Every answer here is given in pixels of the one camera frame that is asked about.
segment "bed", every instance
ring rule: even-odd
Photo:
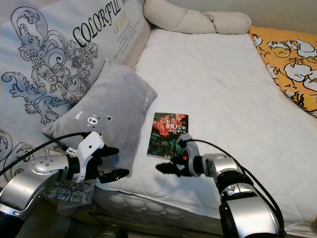
[[[281,207],[287,233],[316,237],[317,121],[280,91],[249,34],[155,29],[136,72],[158,98],[142,127],[132,177],[97,185],[94,205],[86,208],[97,221],[165,235],[173,228],[197,237],[221,234],[213,181],[163,175],[155,165],[165,160],[146,156],[154,113],[179,112],[189,115],[193,138],[217,144],[256,175]]]

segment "silver robot arm segment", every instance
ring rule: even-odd
[[[72,157],[45,155],[34,158],[3,188],[0,192],[1,237],[16,237],[47,190],[66,180],[80,183],[98,177],[101,182],[110,182],[129,174],[128,170],[122,169],[105,174],[99,169],[101,157],[117,154],[119,150],[107,147],[96,132],[91,132],[77,150],[70,151]]]
[[[213,178],[220,194],[219,212],[225,238],[284,237],[286,233],[280,231],[272,205],[262,199],[243,168],[226,154],[200,156],[191,139],[188,134],[181,135],[179,145],[184,155],[156,168],[164,174],[193,177],[204,174]]]

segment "cartoon chick print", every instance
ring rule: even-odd
[[[269,64],[266,65],[266,68],[277,85],[279,85],[280,87],[296,89],[293,81],[284,73],[282,73],[279,68],[271,67]]]
[[[291,54],[291,49],[286,45],[285,41],[282,41],[282,42],[270,41],[267,43],[267,46],[279,58],[286,58]]]
[[[309,43],[296,39],[287,41],[287,46],[297,50],[297,54],[306,58],[309,62],[317,63],[317,50]]]
[[[297,82],[304,81],[312,73],[312,68],[303,63],[303,59],[293,58],[284,68],[287,77]]]
[[[317,92],[317,70],[312,70],[312,73],[307,76],[304,87]]]
[[[266,52],[265,50],[263,50],[262,48],[261,48],[261,44],[262,44],[262,42],[263,42],[263,39],[262,39],[262,37],[261,36],[258,36],[258,35],[256,35],[256,34],[252,34],[252,37],[253,37],[253,40],[254,40],[254,44],[256,45],[256,47],[257,48],[259,48],[259,53],[260,53],[260,55],[264,55],[264,56],[266,56],[266,54],[269,54],[268,52]]]

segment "yellow patterned fabric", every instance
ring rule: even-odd
[[[255,26],[249,34],[275,83],[317,117],[317,35]]]

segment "book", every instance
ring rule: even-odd
[[[188,133],[188,115],[155,113],[148,156],[170,159],[183,153],[177,144],[181,134]]]

